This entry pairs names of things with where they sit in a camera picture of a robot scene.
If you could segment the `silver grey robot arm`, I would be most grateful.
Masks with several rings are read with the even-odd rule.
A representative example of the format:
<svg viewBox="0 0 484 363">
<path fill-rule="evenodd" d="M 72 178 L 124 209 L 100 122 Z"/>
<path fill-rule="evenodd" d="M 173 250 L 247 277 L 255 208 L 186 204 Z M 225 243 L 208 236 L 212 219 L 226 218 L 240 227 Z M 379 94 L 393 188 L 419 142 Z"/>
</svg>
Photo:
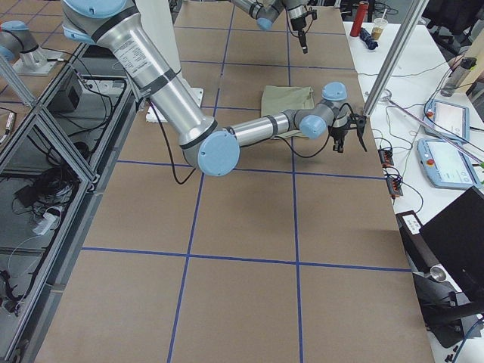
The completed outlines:
<svg viewBox="0 0 484 363">
<path fill-rule="evenodd" d="M 271 30 L 279 16 L 285 13 L 290 24 L 290 33 L 298 39 L 302 52 L 308 53 L 306 33 L 312 22 L 318 18 L 317 10 L 309 1 L 233 0 L 231 3 L 254 19 L 263 31 Z"/>
<path fill-rule="evenodd" d="M 178 143 L 187 162 L 211 176 L 235 168 L 240 149 L 285 132 L 300 131 L 315 139 L 329 133 L 335 149 L 342 150 L 349 129 L 343 113 L 344 96 L 324 95 L 310 110 L 284 110 L 225 128 L 206 116 L 188 87 L 152 42 L 141 22 L 134 1 L 64 1 L 68 36 L 109 49 L 139 90 L 178 133 Z"/>
</svg>

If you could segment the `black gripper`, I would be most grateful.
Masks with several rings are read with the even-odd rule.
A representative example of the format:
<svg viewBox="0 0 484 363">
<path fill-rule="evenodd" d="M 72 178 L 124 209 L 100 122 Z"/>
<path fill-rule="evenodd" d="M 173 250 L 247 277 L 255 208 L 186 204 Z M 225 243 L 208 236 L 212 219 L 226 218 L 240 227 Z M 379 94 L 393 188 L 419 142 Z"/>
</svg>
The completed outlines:
<svg viewBox="0 0 484 363">
<path fill-rule="evenodd" d="M 307 54 L 309 49 L 306 40 L 305 28 L 307 25 L 306 15 L 302 14 L 298 17 L 290 15 L 290 25 L 294 35 L 298 38 L 300 47 L 304 54 Z"/>
<path fill-rule="evenodd" d="M 344 138 L 347 134 L 347 125 L 341 125 L 341 126 L 331 126 L 330 127 L 330 136 L 334 140 L 334 146 L 333 146 L 333 151 L 336 151 L 337 153 L 343 153 L 344 152 Z"/>
</svg>

